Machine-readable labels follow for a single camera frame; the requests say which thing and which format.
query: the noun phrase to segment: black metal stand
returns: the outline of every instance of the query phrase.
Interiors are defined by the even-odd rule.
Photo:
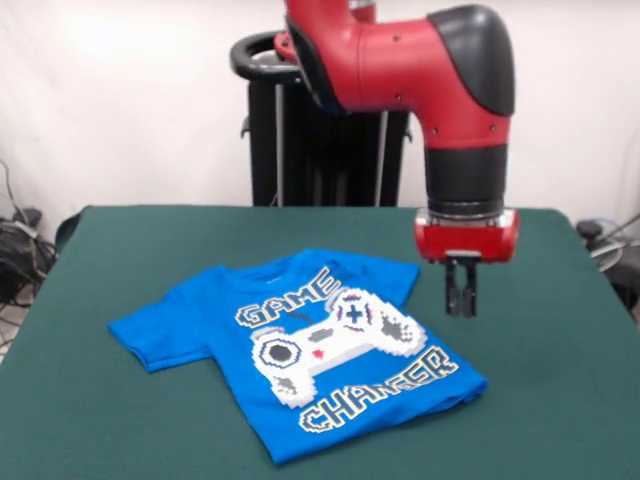
[[[396,206],[408,113],[327,114],[299,75],[283,73],[292,65],[256,60],[272,35],[243,39],[231,52],[236,73],[249,80],[242,130],[250,139],[253,205]]]

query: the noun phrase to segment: t-shirt sleeve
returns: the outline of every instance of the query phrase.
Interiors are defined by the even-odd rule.
[[[420,273],[420,266],[386,258],[339,252],[330,255],[336,260],[367,277],[376,287],[376,293],[386,301],[403,306]]]
[[[197,308],[175,288],[155,304],[108,325],[113,336],[136,355],[147,372],[211,356]]]

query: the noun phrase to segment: red robot arm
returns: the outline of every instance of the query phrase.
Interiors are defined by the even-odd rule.
[[[358,22],[375,23],[376,21],[376,4],[374,0],[351,0],[349,2],[351,15]],[[288,32],[282,32],[273,40],[276,52],[282,58],[291,63],[298,63],[296,51],[291,44]]]
[[[475,315],[475,263],[508,261],[517,212],[504,210],[514,69],[492,10],[462,6],[394,23],[358,22],[348,0],[285,0],[287,28],[316,102],[336,115],[408,110],[425,141],[428,207],[416,242],[429,261],[467,266],[447,311]]]

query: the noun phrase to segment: black cable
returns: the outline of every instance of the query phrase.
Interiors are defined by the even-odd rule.
[[[2,347],[8,347],[9,345],[11,345],[13,343],[14,338],[10,338],[9,340],[5,340],[4,342],[0,343],[0,348]]]
[[[9,300],[9,305],[16,308],[31,308],[31,303],[19,303],[15,299]]]
[[[11,325],[12,327],[21,327],[22,326],[22,324],[14,322],[14,321],[11,321],[11,320],[8,320],[8,319],[6,319],[4,317],[0,317],[0,322],[6,323],[8,325]]]
[[[51,242],[47,242],[44,238],[42,237],[38,237],[38,241],[45,247],[47,247],[49,249],[50,252],[52,252],[52,254],[55,256],[58,254],[58,251],[56,250],[56,247],[53,243]]]
[[[9,199],[11,200],[11,203],[13,204],[13,208],[18,213],[18,215],[20,215],[20,217],[22,218],[22,221],[25,224],[28,224],[29,220],[24,217],[24,215],[22,214],[22,212],[18,208],[18,205],[16,204],[15,197],[13,196],[13,191],[11,190],[11,181],[9,179],[9,167],[4,162],[4,160],[2,160],[1,158],[0,158],[0,165],[2,165],[2,167],[4,168],[4,179],[5,179],[5,183],[7,185],[7,194],[9,195]]]
[[[622,232],[623,230],[625,230],[626,228],[628,228],[631,224],[637,222],[638,220],[640,220],[640,213],[638,213],[637,215],[633,216],[631,218],[631,220],[626,221],[625,223],[623,223],[622,225],[620,225],[618,228],[616,228],[615,230],[612,230],[611,232],[607,233],[604,237],[598,239],[599,241],[602,240],[607,240],[608,238],[613,237],[615,234]]]
[[[44,246],[41,243],[42,242],[38,242],[36,240],[33,241],[33,244],[35,245],[36,250],[38,251],[38,253],[42,257],[42,260],[44,261],[45,271],[48,272],[51,269],[51,267],[53,267],[53,264],[51,263],[52,259],[50,258],[49,252],[46,252],[44,250]]]
[[[19,267],[14,261],[11,261],[6,258],[0,258],[0,264],[8,266],[12,270],[14,270],[15,273],[17,273],[18,275],[22,276],[25,280],[27,280],[29,283],[33,283],[34,285],[40,283],[39,280],[35,280],[31,275],[29,275],[21,267]]]

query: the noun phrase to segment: cable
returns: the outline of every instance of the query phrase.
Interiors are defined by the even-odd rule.
[[[611,232],[607,233],[604,237],[600,238],[600,241],[602,240],[607,240],[611,237],[613,237],[616,233],[620,233],[623,230],[625,230],[627,227],[629,227],[631,224],[637,222],[638,220],[640,220],[640,213],[634,215],[631,220],[626,221],[625,223],[623,223],[622,225],[620,225],[618,228],[616,228],[615,230],[612,230]]]
[[[22,276],[22,278],[27,280],[29,283],[33,283],[33,284],[40,283],[38,280],[35,280],[31,275],[29,275],[24,270],[22,270],[22,268],[20,268],[15,262],[9,259],[0,258],[0,264],[10,267],[12,270],[14,270],[18,275]]]
[[[15,231],[19,231],[26,236],[26,241],[29,242],[29,247],[31,248],[31,263],[33,265],[33,271],[36,272],[40,277],[47,278],[47,274],[38,268],[38,255],[36,254],[36,243],[39,241],[38,232],[36,232],[31,227],[24,225],[20,222],[8,222],[3,221],[2,225],[8,227],[10,229],[14,229]],[[47,255],[43,255],[43,260],[47,261]]]
[[[40,256],[42,257],[42,260],[44,260],[45,269],[47,271],[50,270],[51,267],[53,267],[53,263],[51,263],[51,262],[52,262],[52,260],[55,260],[55,259],[49,258],[49,257],[52,256],[51,252],[44,248],[46,245],[43,245],[42,242],[33,242],[33,244],[36,247],[36,249],[38,250],[38,253],[40,254]]]
[[[622,258],[622,255],[623,255],[623,248],[619,248],[616,251],[616,254],[615,254],[614,258],[612,258],[608,262],[606,262],[606,263],[604,263],[604,264],[599,266],[600,273],[604,273],[607,270],[609,270],[610,268],[615,267],[618,264],[618,262],[620,261],[620,259]]]
[[[6,323],[7,325],[11,325],[12,327],[18,327],[19,328],[19,327],[22,326],[21,323],[17,323],[17,322],[14,322],[12,320],[8,320],[8,319],[6,319],[4,317],[0,317],[0,322]]]
[[[7,351],[9,350],[9,345],[11,345],[15,339],[16,337],[13,337],[13,338],[10,338],[9,340],[4,340],[2,343],[0,343],[0,349],[3,347],[7,347],[6,351],[0,352],[0,356],[5,356],[7,354]]]
[[[626,243],[615,242],[615,243],[612,243],[611,245],[607,245],[605,247],[598,248],[592,251],[590,256],[591,258],[598,258],[610,252],[615,252],[617,250],[624,250],[625,248],[632,248],[632,247],[640,247],[640,240],[634,240],[632,242],[626,242]]]
[[[13,205],[13,208],[15,208],[16,212],[18,212],[18,214],[22,217],[22,221],[24,223],[29,223],[29,220],[27,219],[27,216],[18,207],[18,204],[16,203],[16,199],[13,196],[13,191],[11,190],[11,180],[9,179],[9,167],[4,162],[4,160],[1,159],[1,158],[0,158],[0,165],[2,165],[2,167],[4,168],[4,179],[5,179],[5,184],[7,186],[7,194],[9,194],[9,200],[11,200],[11,204]]]
[[[605,224],[605,225],[610,225],[613,228],[616,229],[620,229],[620,224],[618,222],[616,222],[615,220],[612,220],[610,218],[605,218],[605,217],[594,217],[594,218],[590,218],[589,219],[592,222],[596,222],[596,223],[600,223],[600,224]]]
[[[19,303],[15,300],[10,300],[9,301],[9,305],[11,305],[12,307],[16,307],[16,308],[31,308],[31,303]]]

